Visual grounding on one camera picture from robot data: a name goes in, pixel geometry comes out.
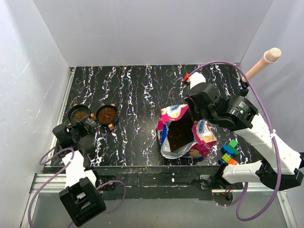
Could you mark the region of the pink cat food bag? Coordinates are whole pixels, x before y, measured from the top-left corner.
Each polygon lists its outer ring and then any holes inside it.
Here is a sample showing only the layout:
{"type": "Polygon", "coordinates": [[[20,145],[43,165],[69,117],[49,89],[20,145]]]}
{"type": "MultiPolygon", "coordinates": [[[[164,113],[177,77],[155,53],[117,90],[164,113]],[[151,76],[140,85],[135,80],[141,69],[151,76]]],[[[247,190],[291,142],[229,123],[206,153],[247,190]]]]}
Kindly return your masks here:
{"type": "Polygon", "coordinates": [[[217,141],[207,121],[192,120],[187,104],[161,109],[156,132],[166,159],[204,160],[217,141]]]}

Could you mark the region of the clear plastic scoop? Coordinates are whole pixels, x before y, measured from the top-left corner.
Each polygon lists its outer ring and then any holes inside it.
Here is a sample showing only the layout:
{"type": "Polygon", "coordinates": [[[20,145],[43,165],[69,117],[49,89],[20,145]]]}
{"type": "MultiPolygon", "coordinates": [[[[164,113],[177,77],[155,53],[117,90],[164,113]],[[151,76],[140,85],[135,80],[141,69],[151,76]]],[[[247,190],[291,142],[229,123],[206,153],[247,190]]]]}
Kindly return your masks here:
{"type": "Polygon", "coordinates": [[[90,127],[94,128],[96,126],[95,120],[92,120],[91,118],[87,118],[85,121],[86,124],[88,124],[90,127]]]}

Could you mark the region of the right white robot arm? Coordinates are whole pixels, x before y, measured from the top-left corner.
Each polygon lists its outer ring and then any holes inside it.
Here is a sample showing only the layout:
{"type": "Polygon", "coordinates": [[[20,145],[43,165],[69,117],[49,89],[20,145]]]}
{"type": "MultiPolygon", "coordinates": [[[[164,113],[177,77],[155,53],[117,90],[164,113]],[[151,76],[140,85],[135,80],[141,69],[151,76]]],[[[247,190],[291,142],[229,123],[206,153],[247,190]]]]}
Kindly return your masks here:
{"type": "Polygon", "coordinates": [[[250,143],[263,159],[247,164],[224,164],[215,174],[215,184],[225,189],[238,182],[260,182],[268,188],[287,190],[301,185],[304,175],[304,154],[294,151],[281,140],[243,96],[221,98],[213,84],[189,84],[188,103],[193,120],[205,119],[228,128],[250,143]]]}

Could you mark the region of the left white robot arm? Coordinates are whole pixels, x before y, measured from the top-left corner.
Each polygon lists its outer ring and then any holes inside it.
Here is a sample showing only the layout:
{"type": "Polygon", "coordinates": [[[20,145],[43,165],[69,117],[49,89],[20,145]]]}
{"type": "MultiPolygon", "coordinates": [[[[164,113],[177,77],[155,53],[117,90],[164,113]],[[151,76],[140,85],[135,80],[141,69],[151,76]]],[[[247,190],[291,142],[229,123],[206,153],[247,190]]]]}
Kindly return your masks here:
{"type": "Polygon", "coordinates": [[[66,185],[59,198],[77,227],[106,210],[105,202],[97,191],[101,178],[94,168],[85,166],[79,144],[95,127],[96,122],[86,116],[70,125],[60,124],[52,130],[64,150],[59,157],[66,166],[66,185]]]}

